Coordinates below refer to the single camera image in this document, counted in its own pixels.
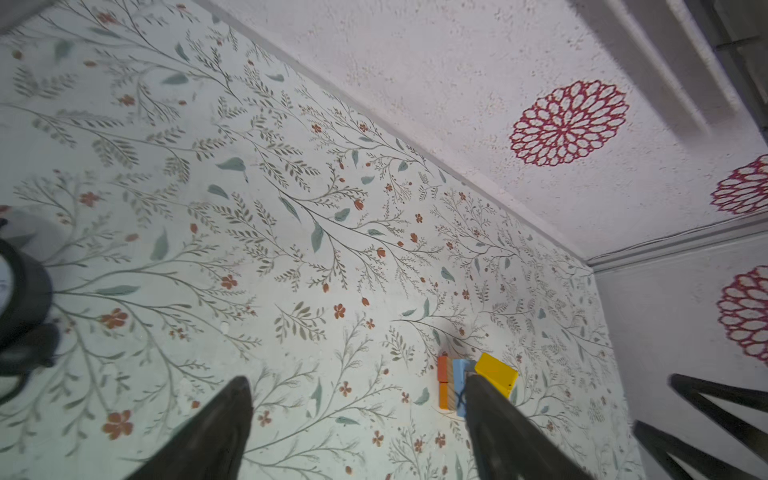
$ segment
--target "yellow block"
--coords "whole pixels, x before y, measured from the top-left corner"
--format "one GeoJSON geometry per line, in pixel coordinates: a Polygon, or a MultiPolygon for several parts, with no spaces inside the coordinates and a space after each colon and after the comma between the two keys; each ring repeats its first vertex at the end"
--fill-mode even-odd
{"type": "Polygon", "coordinates": [[[517,370],[487,353],[480,355],[475,372],[484,376],[506,398],[509,398],[518,379],[517,370]]]}
{"type": "Polygon", "coordinates": [[[448,409],[448,384],[447,383],[440,383],[440,387],[438,390],[438,401],[441,409],[443,410],[448,409]]]}

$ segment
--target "red mandala pattern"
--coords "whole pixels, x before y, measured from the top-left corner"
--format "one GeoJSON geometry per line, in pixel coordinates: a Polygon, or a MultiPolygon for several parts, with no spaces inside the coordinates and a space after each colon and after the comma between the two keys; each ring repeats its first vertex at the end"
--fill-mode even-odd
{"type": "Polygon", "coordinates": [[[737,168],[717,184],[712,204],[732,214],[749,214],[768,206],[768,155],[737,168]]]}
{"type": "Polygon", "coordinates": [[[717,306],[728,338],[768,365],[768,265],[734,277],[717,306]]]}
{"type": "Polygon", "coordinates": [[[539,98],[515,124],[511,149],[526,164],[569,164],[605,145],[626,119],[616,85],[577,81],[539,98]]]}

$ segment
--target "molding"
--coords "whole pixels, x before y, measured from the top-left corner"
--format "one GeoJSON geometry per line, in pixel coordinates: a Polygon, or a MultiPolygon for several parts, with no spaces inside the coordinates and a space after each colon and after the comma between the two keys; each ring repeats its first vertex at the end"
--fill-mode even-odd
{"type": "MultiPolygon", "coordinates": [[[[501,210],[519,219],[522,223],[525,223],[530,228],[535,230],[539,235],[543,236],[556,246],[565,250],[572,257],[584,262],[584,253],[580,248],[576,246],[576,244],[571,242],[563,233],[560,232],[560,230],[555,228],[549,222],[541,219],[523,203],[516,200],[511,194],[509,194],[509,192],[503,190],[491,178],[488,178],[484,174],[478,173],[476,170],[468,172],[470,174],[470,178],[464,174],[460,174],[456,171],[455,168],[450,167],[444,161],[438,160],[434,154],[430,154],[429,151],[424,148],[418,141],[415,141],[409,135],[404,134],[403,131],[410,130],[408,121],[398,122],[394,121],[394,119],[388,120],[387,117],[383,114],[377,114],[374,109],[366,108],[364,105],[366,105],[368,102],[362,101],[337,87],[337,85],[344,85],[342,81],[331,78],[328,74],[320,73],[316,68],[308,66],[309,62],[302,63],[301,61],[297,60],[299,55],[292,55],[290,50],[286,48],[286,46],[283,45],[279,40],[268,39],[265,35],[262,35],[254,30],[253,27],[245,25],[243,22],[230,14],[227,10],[224,10],[218,5],[215,5],[211,0],[194,1],[200,7],[205,8],[210,13],[216,15],[223,22],[227,23],[230,27],[234,28],[242,35],[245,35],[250,40],[259,44],[259,46],[267,50],[270,54],[274,55],[275,58],[288,64],[293,70],[296,71],[296,73],[315,82],[330,94],[351,105],[355,110],[376,122],[389,133],[395,135],[396,137],[405,141],[411,147],[415,148],[424,158],[431,161],[457,180],[460,180],[463,184],[473,189],[475,192],[487,197],[501,210]]],[[[435,141],[432,143],[442,144],[439,139],[435,139],[435,141]]],[[[441,148],[441,150],[443,152],[443,156],[452,156],[451,160],[453,160],[453,164],[470,164],[470,162],[466,161],[465,158],[452,155],[448,148],[441,148]]]]}
{"type": "Polygon", "coordinates": [[[696,227],[587,260],[595,273],[768,232],[768,210],[696,227]]]}

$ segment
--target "orange wooden block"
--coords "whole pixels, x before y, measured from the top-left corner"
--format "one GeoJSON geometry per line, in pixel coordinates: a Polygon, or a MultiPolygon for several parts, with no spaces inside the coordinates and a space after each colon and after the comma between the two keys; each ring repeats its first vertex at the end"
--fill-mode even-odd
{"type": "Polygon", "coordinates": [[[440,382],[440,390],[438,394],[440,408],[443,410],[448,409],[448,383],[440,382]]]}
{"type": "Polygon", "coordinates": [[[437,381],[440,383],[448,382],[448,357],[437,357],[437,381]]]}

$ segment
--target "floral wallpaper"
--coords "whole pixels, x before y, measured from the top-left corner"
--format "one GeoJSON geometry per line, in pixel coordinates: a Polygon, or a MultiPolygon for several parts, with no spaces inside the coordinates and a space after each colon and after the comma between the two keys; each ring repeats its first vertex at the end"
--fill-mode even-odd
{"type": "Polygon", "coordinates": [[[644,477],[591,271],[218,18],[60,2],[0,58],[0,203],[62,332],[6,475],[122,478],[241,374],[244,478],[476,478],[434,368],[489,352],[566,455],[644,477]]]}

